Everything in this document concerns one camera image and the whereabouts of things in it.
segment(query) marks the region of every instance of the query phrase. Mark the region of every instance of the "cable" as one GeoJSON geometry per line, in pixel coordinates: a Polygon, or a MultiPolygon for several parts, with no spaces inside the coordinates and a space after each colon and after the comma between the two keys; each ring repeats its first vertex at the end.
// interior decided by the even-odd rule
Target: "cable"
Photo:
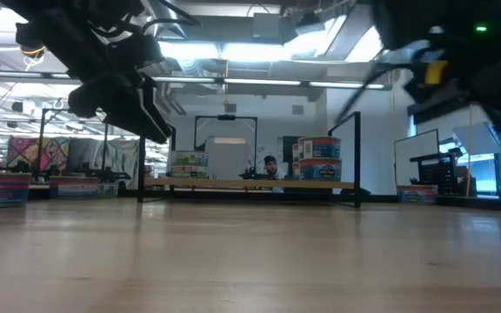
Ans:
{"type": "Polygon", "coordinates": [[[152,25],[155,25],[157,23],[180,23],[191,26],[195,25],[193,22],[187,20],[180,20],[175,18],[157,18],[146,23],[142,28],[142,32],[145,33],[152,25]]]}
{"type": "Polygon", "coordinates": [[[5,104],[5,101],[7,101],[7,99],[9,99],[10,97],[10,93],[13,91],[13,88],[15,88],[15,86],[17,86],[18,83],[13,83],[12,86],[10,86],[10,88],[7,90],[7,92],[5,92],[1,97],[0,97],[0,103],[5,104]]]}
{"type": "Polygon", "coordinates": [[[341,109],[341,111],[337,115],[336,125],[338,125],[341,120],[343,120],[345,117],[347,117],[347,114],[349,114],[351,109],[353,109],[353,106],[355,106],[355,103],[357,102],[357,100],[363,95],[363,93],[366,90],[366,88],[368,87],[368,85],[370,85],[371,83],[374,83],[374,81],[379,79],[383,74],[385,74],[391,70],[409,69],[410,67],[411,67],[410,64],[388,64],[388,67],[386,69],[378,70],[377,65],[375,64],[371,70],[370,75],[363,82],[363,85],[361,86],[361,88],[359,88],[357,91],[355,91],[353,96],[351,96],[349,98],[349,100],[347,100],[347,102],[344,104],[343,108],[341,109]]]}
{"type": "Polygon", "coordinates": [[[25,51],[25,50],[21,50],[21,52],[23,52],[25,55],[36,55],[36,57],[42,53],[43,51],[45,50],[45,46],[38,49],[38,50],[34,50],[34,51],[25,51]]]}
{"type": "Polygon", "coordinates": [[[255,5],[262,7],[262,9],[264,9],[266,12],[268,12],[268,14],[270,14],[270,10],[268,10],[268,8],[266,8],[263,4],[260,4],[260,3],[253,3],[253,4],[250,6],[249,10],[247,11],[247,17],[249,17],[249,14],[251,13],[252,8],[254,8],[254,7],[255,7],[255,5]]]}
{"type": "MultiPolygon", "coordinates": [[[[126,24],[130,25],[131,19],[132,19],[132,14],[129,13],[129,14],[127,14],[127,17],[124,20],[121,20],[120,24],[122,24],[123,27],[126,26],[126,24]]],[[[105,37],[105,38],[119,37],[119,36],[121,36],[121,34],[123,34],[126,31],[125,28],[121,28],[121,27],[116,27],[114,30],[111,30],[111,31],[100,30],[93,23],[90,23],[90,26],[92,28],[92,31],[94,31],[97,35],[99,35],[101,37],[105,37]]]]}
{"type": "Polygon", "coordinates": [[[162,3],[166,8],[168,8],[168,9],[174,11],[175,13],[177,13],[178,15],[180,15],[181,17],[188,19],[194,25],[202,26],[202,23],[200,23],[200,21],[198,21],[196,18],[194,18],[191,14],[179,9],[175,5],[169,3],[167,0],[159,0],[159,2],[162,3]]]}
{"type": "MultiPolygon", "coordinates": [[[[467,135],[467,149],[471,149],[471,127],[473,125],[473,105],[469,104],[469,133],[467,135]]],[[[471,191],[471,151],[467,151],[467,191],[465,196],[469,196],[471,191]]]]}

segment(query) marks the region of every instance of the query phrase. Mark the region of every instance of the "wooden bench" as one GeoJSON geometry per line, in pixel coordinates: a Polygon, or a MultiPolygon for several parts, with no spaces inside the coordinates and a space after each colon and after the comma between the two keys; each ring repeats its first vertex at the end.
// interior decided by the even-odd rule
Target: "wooden bench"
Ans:
{"type": "Polygon", "coordinates": [[[227,180],[203,178],[146,178],[145,186],[189,186],[189,187],[241,187],[241,188],[309,188],[309,189],[346,189],[355,185],[345,182],[300,181],[300,180],[227,180]]]}
{"type": "MultiPolygon", "coordinates": [[[[319,201],[319,202],[335,202],[341,203],[344,200],[349,201],[350,198],[344,198],[340,195],[334,195],[330,190],[355,190],[354,183],[347,182],[329,182],[329,181],[298,181],[298,180],[243,180],[243,179],[202,179],[202,178],[145,178],[144,187],[150,186],[169,186],[169,191],[154,190],[149,193],[157,193],[159,200],[168,197],[203,197],[215,199],[243,199],[254,194],[251,199],[263,200],[291,200],[291,201],[319,201]],[[269,191],[258,190],[260,188],[285,188],[285,189],[309,189],[309,190],[326,190],[326,193],[299,193],[290,192],[283,194],[271,194],[269,191]]],[[[144,195],[139,194],[139,202],[144,201],[144,195]]],[[[354,207],[360,207],[360,199],[354,196],[351,200],[354,207]]]]}

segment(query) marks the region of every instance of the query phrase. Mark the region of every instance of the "colorful poster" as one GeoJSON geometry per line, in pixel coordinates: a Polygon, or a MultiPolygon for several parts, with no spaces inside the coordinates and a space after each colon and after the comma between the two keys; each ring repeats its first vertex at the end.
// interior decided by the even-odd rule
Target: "colorful poster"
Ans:
{"type": "MultiPolygon", "coordinates": [[[[69,155],[69,141],[67,137],[43,139],[41,170],[47,170],[51,165],[56,165],[58,170],[65,169],[69,155]]],[[[25,161],[32,168],[37,168],[38,139],[11,137],[8,145],[7,166],[15,166],[18,161],[25,161]]]]}
{"type": "Polygon", "coordinates": [[[0,177],[0,206],[24,205],[28,200],[30,175],[0,177]]]}

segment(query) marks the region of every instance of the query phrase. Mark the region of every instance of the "wall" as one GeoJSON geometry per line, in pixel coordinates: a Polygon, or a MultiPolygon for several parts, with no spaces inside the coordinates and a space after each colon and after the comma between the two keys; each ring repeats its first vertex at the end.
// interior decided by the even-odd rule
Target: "wall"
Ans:
{"type": "MultiPolygon", "coordinates": [[[[473,105],[472,123],[490,122],[483,109],[478,105],[473,105]]],[[[453,137],[453,129],[458,126],[469,125],[469,107],[454,111],[443,117],[435,118],[425,123],[417,125],[417,133],[438,129],[440,140],[453,137]]]]}
{"type": "MultiPolygon", "coordinates": [[[[224,114],[224,96],[196,97],[179,95],[177,100],[188,115],[172,117],[171,123],[177,129],[177,150],[193,150],[195,115],[217,116],[224,114]]],[[[268,96],[229,96],[230,103],[237,104],[238,117],[258,117],[257,131],[257,169],[264,167],[265,155],[280,158],[283,136],[318,136],[326,135],[325,115],[317,117],[317,107],[325,111],[325,100],[309,103],[306,97],[268,96]],[[302,116],[292,115],[293,105],[303,105],[302,116]]],[[[197,144],[202,144],[206,137],[241,137],[254,146],[254,122],[248,120],[218,121],[200,119],[197,125],[197,144]]]]}
{"type": "MultiPolygon", "coordinates": [[[[401,75],[393,90],[367,90],[352,110],[360,111],[362,115],[361,186],[375,195],[396,194],[394,143],[408,135],[410,119],[407,117],[407,106],[413,104],[401,88],[407,79],[409,76],[401,75]]],[[[327,90],[328,128],[335,125],[337,114],[354,92],[327,90]]],[[[352,150],[352,136],[343,136],[342,139],[342,145],[352,150]]],[[[346,162],[342,168],[343,171],[353,171],[353,164],[346,162]]]]}

